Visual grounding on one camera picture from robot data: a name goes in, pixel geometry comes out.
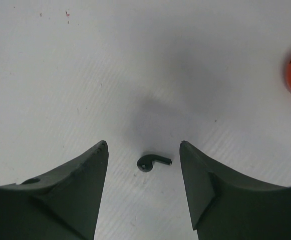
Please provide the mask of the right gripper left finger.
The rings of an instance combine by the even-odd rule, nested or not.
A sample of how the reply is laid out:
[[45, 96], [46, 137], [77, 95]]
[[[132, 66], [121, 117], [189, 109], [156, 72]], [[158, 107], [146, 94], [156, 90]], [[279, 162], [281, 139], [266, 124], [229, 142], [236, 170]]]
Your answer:
[[44, 174], [0, 186], [0, 240], [92, 240], [108, 158], [102, 140]]

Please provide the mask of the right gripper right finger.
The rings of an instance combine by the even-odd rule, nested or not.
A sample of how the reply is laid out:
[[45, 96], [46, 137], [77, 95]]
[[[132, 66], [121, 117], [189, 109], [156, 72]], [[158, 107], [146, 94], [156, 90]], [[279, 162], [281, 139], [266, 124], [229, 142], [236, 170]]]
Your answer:
[[244, 175], [187, 141], [179, 149], [192, 228], [201, 240], [291, 240], [291, 186]]

